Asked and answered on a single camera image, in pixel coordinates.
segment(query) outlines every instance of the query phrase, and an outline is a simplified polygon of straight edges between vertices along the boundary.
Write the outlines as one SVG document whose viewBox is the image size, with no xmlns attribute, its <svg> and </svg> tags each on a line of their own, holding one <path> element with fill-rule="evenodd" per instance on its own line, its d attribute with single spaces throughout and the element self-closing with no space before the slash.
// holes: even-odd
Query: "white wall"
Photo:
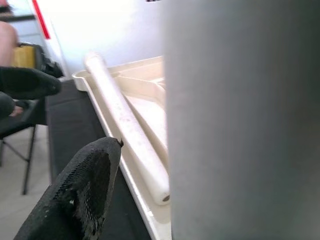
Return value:
<svg viewBox="0 0 320 240">
<path fill-rule="evenodd" d="M 50 15 L 70 74 L 97 51 L 109 66 L 162 55 L 161 2 L 144 0 L 39 0 Z"/>
</svg>

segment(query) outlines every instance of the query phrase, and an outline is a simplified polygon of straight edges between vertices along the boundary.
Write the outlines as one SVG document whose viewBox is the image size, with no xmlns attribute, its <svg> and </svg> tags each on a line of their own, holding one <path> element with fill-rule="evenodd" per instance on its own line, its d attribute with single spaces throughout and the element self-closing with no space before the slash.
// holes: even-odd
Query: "chair leg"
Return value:
<svg viewBox="0 0 320 240">
<path fill-rule="evenodd" d="M 0 139 L 0 167 L 2 167 L 2 158 L 4 155 L 5 140 Z"/>
<path fill-rule="evenodd" d="M 31 142 L 29 145 L 28 157 L 26 159 L 26 168 L 25 168 L 24 181 L 23 181 L 23 190 L 22 190 L 23 195 L 26 195 L 28 192 L 28 181 L 29 181 L 31 160 L 32 160 L 32 154 L 33 154 L 34 142 L 35 142 L 35 136 L 36 136 L 36 128 L 37 128 L 37 125 L 35 125 L 32 128 Z"/>
</svg>

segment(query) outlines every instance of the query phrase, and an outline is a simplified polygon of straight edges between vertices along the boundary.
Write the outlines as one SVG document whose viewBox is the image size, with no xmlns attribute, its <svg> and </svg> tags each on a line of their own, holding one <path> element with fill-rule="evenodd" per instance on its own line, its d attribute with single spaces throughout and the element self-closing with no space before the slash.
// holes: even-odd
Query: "plastic tray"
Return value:
<svg viewBox="0 0 320 240">
<path fill-rule="evenodd" d="M 109 72 L 126 96 L 134 115 L 164 166 L 168 168 L 166 85 L 163 79 L 162 58 L 150 58 L 111 67 Z M 119 129 L 91 75 L 87 71 L 81 71 L 72 76 L 77 89 L 88 92 L 105 132 L 118 136 Z M 122 149 L 120 167 L 151 238 L 171 240 L 170 205 L 159 206 L 154 203 L 126 145 Z"/>
</svg>

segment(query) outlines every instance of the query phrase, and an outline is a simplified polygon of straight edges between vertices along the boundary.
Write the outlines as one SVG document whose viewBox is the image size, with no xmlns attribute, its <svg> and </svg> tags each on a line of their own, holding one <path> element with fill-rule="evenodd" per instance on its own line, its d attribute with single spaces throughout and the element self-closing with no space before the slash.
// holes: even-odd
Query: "red stripe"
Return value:
<svg viewBox="0 0 320 240">
<path fill-rule="evenodd" d="M 39 8 L 39 5 L 37 3 L 37 0 L 32 0 L 32 3 L 33 3 L 33 6 L 34 6 L 34 10 L 35 10 L 35 13 L 39 19 L 39 22 L 40 22 L 40 25 L 41 25 L 41 28 L 42 28 L 42 31 L 43 31 L 43 35 L 45 37 L 45 39 L 50 39 L 50 35 L 49 35 L 49 32 L 48 32 L 48 29 L 47 29 L 47 26 L 45 24 L 45 21 L 44 21 L 44 17 L 42 16 L 42 13 L 40 11 L 40 8 Z"/>
</svg>

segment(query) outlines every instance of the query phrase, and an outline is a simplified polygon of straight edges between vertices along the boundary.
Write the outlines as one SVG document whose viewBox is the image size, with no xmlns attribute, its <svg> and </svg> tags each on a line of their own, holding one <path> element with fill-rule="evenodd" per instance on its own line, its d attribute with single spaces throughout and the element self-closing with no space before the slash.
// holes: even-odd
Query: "yellow object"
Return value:
<svg viewBox="0 0 320 240">
<path fill-rule="evenodd" d="M 33 46 L 17 46 L 14 49 L 12 66 L 17 68 L 35 68 L 35 48 Z"/>
</svg>

